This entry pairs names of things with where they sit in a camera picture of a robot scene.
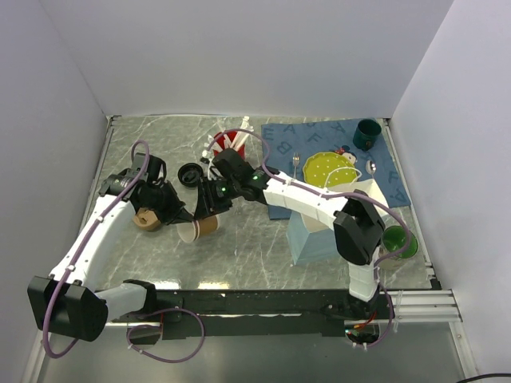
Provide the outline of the brown paper cup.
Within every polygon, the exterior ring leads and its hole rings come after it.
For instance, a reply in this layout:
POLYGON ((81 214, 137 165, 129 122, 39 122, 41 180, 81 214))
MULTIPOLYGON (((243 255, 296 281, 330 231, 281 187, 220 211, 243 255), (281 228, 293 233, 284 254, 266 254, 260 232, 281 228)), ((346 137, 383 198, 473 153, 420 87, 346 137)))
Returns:
POLYGON ((188 223, 178 223, 176 225, 177 233, 180 239, 185 243, 192 243, 201 237, 210 235, 220 228, 220 218, 218 215, 210 216, 205 219, 194 220, 188 223))

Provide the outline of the black cup lid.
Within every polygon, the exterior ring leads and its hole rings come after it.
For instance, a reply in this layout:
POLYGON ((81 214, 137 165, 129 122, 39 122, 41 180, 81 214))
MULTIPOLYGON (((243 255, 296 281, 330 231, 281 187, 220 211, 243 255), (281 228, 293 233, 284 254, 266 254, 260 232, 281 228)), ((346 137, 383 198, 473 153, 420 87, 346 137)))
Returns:
POLYGON ((177 177, 186 188, 196 188, 203 174, 203 168, 199 164, 187 163, 180 167, 177 177))

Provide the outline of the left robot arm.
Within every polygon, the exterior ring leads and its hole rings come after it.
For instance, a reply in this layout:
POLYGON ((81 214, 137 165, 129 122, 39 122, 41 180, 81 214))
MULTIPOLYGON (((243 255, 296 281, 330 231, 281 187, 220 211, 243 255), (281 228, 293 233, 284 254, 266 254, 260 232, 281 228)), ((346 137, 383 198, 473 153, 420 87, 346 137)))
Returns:
POLYGON ((158 311, 156 287, 134 279, 102 292, 98 279, 117 236, 141 209, 165 224, 184 223, 192 215, 165 179, 166 163, 137 153, 129 168, 101 184, 93 212, 65 257, 46 277, 35 276, 27 293, 38 329, 91 342, 105 324, 132 313, 141 321, 158 311))

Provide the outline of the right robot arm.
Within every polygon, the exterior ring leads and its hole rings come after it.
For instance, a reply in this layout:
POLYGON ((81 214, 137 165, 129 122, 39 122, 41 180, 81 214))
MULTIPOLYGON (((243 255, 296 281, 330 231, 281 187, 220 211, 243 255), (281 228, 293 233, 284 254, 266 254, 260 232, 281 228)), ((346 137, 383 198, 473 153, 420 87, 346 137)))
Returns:
POLYGON ((204 177, 199 185, 196 219, 228 211, 243 198, 267 206, 284 207, 315 219, 334 232, 336 249, 349 266, 349 307, 358 318, 377 308, 379 292, 376 262, 385 224, 377 209, 385 205, 365 192, 335 193, 295 180, 264 164, 253 168, 234 149, 210 160, 220 177, 204 177))

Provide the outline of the cardboard cup carrier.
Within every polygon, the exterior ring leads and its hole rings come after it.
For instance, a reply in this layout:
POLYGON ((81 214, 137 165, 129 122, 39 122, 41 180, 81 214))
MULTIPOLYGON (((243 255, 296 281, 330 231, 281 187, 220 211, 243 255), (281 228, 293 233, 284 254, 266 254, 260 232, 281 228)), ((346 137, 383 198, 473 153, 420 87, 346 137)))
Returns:
POLYGON ((156 231, 162 225, 156 213, 144 207, 141 207, 133 216, 133 222, 142 231, 156 231))

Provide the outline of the white wrapped straws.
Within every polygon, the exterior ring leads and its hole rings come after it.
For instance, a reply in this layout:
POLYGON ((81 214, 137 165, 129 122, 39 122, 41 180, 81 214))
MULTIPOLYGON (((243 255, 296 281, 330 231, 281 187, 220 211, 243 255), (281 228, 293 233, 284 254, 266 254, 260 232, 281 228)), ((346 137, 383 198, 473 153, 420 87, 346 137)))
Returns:
MULTIPOLYGON (((252 132, 254 130, 254 128, 249 124, 249 120, 250 120, 249 116, 244 116, 239 128, 237 130, 235 129, 232 130, 233 132, 238 132, 238 134, 236 135, 236 138, 232 143, 228 140, 228 138, 226 139, 226 141, 228 142, 226 144, 226 148, 232 148, 235 151, 237 151, 237 149, 244 144, 245 140, 248 137, 248 132, 252 132)), ((228 134, 228 132, 226 132, 225 129, 221 130, 220 132, 222 135, 225 136, 228 134)), ((218 141, 218 139, 219 138, 218 137, 215 138, 215 136, 208 136, 208 141, 204 143, 205 149, 213 150, 214 147, 217 146, 216 142, 218 141)), ((222 152, 224 149, 217 148, 217 150, 222 152)))

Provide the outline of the red straw holder cup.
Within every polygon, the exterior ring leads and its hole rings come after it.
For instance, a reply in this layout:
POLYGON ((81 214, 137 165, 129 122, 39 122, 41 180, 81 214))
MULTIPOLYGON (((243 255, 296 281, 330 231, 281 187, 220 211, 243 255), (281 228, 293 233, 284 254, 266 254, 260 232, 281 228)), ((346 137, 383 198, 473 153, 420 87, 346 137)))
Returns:
MULTIPOLYGON (((218 132, 216 135, 215 135, 215 138, 219 138, 218 141, 216 142, 217 143, 217 146, 214 147, 213 149, 213 155, 214 156, 217 156, 220 151, 217 150, 217 148, 221 148, 221 149, 225 149, 226 148, 226 144, 228 143, 226 141, 226 139, 228 138, 228 140, 232 143, 235 138, 236 138, 236 135, 238 134, 238 132, 229 132, 226 136, 225 135, 222 135, 221 132, 218 132)), ((242 159, 244 160, 245 159, 245 144, 241 145, 238 149, 237 149, 237 152, 240 154, 240 156, 242 157, 242 159)))

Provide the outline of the silver fork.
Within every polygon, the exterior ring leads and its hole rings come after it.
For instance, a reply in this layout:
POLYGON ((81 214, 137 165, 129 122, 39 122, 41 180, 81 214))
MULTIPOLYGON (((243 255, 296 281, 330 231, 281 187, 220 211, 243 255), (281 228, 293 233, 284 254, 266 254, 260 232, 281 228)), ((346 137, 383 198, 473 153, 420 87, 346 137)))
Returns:
POLYGON ((292 157, 293 178, 294 179, 297 178, 299 164, 300 164, 300 154, 298 152, 295 152, 292 157))

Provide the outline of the light blue paper bag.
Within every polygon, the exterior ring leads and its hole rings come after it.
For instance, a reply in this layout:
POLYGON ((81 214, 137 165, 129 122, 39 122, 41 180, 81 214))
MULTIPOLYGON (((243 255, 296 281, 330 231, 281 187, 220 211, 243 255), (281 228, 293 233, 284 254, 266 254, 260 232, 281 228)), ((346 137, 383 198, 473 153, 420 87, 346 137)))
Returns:
MULTIPOLYGON (((339 184, 327 188, 333 192, 354 192, 360 190, 369 197, 376 199, 386 207, 388 203, 375 179, 354 182, 352 184, 339 184)), ((340 255, 337 251, 335 234, 326 225, 296 211, 291 212, 287 227, 287 241, 291 257, 295 265, 336 259, 340 255)))

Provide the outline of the blue letter-print cloth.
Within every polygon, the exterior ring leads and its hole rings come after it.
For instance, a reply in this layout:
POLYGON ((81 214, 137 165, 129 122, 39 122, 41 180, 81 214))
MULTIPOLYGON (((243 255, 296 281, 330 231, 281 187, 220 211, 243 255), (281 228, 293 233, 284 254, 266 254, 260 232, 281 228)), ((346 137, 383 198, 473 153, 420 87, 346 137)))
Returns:
POLYGON ((350 159, 355 158, 355 167, 362 172, 362 180, 375 178, 380 190, 391 208, 410 205, 410 198, 403 185, 401 176, 394 164, 394 158, 380 135, 374 147, 364 152, 353 143, 358 119, 324 120, 304 123, 269 123, 261 126, 262 137, 268 146, 263 147, 267 157, 266 165, 293 174, 292 157, 300 155, 297 176, 303 179, 303 166, 307 159, 318 152, 334 152, 342 149, 350 159), (366 162, 376 164, 376 173, 366 172, 366 162))

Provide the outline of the yellow dotted plate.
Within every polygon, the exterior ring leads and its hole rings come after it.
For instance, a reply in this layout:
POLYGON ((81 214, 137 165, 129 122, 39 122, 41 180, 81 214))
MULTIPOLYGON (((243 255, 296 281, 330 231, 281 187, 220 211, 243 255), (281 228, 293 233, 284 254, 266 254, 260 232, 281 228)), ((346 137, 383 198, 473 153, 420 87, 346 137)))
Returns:
POLYGON ((362 176, 355 167, 356 160, 350 152, 318 152, 303 166, 304 181, 318 188, 352 184, 362 176))

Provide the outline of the silver spoon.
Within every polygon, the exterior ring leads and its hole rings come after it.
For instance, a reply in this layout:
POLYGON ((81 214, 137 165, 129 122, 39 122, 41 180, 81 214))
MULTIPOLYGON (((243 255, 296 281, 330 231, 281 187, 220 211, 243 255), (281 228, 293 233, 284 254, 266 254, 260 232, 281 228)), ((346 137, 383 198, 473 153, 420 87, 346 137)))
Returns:
POLYGON ((377 170, 376 163, 372 160, 368 160, 366 162, 366 171, 371 176, 372 179, 374 178, 376 170, 377 170))

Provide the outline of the dark green mug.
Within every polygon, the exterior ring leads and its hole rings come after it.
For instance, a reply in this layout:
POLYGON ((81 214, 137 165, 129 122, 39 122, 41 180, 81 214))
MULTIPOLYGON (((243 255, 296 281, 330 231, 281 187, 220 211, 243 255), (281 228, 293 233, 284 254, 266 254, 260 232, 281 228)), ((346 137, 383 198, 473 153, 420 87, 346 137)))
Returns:
POLYGON ((356 148, 368 151, 372 149, 382 134, 382 126, 372 119, 362 119, 355 129, 353 143, 356 148))

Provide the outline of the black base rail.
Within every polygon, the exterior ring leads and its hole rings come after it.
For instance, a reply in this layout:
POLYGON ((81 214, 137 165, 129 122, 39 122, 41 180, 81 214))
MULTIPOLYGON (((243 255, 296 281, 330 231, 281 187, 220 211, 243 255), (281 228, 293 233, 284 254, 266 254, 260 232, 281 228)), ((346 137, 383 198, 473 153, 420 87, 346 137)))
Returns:
POLYGON ((377 289, 369 302, 346 289, 157 290, 146 312, 119 322, 163 327, 165 340, 187 337, 319 334, 342 337, 348 322, 393 320, 389 295, 377 289))

